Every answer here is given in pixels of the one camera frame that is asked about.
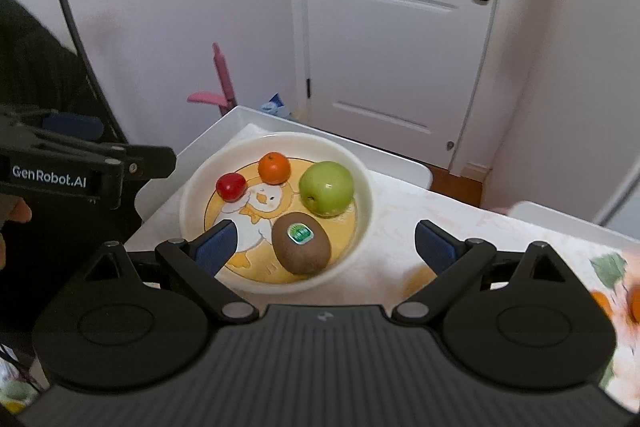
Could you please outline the person's left hand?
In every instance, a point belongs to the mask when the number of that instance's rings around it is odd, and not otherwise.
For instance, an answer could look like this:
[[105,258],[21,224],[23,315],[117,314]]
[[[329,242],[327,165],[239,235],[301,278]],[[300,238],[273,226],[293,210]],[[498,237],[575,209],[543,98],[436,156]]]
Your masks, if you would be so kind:
[[6,221],[26,223],[32,219],[32,210],[24,199],[13,195],[1,195],[1,223]]

